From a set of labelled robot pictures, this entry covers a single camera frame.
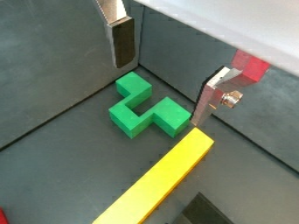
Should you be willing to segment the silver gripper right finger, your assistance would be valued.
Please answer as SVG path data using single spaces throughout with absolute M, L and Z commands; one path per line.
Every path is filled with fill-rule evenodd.
M 239 92 L 239 85 L 235 81 L 240 78 L 240 71 L 236 68 L 222 67 L 207 79 L 202 86 L 199 100 L 191 116 L 191 123 L 199 126 L 204 123 L 219 105 L 234 108 L 239 103 L 243 94 Z

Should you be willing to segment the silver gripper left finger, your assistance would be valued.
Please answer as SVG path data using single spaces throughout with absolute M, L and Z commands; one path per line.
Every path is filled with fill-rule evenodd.
M 123 0 L 94 0 L 99 15 L 106 23 L 116 68 L 124 67 L 136 56 L 135 20 L 127 15 Z

